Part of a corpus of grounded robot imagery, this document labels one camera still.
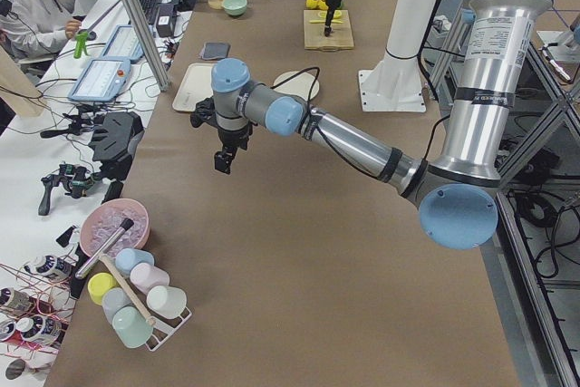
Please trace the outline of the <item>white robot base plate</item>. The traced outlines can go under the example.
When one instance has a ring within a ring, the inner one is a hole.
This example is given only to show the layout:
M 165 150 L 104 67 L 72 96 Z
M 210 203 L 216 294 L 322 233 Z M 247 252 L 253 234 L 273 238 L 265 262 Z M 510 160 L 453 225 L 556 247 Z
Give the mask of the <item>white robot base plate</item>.
M 372 70 L 359 71 L 364 111 L 426 111 L 420 51 L 436 0 L 397 0 L 385 55 Z

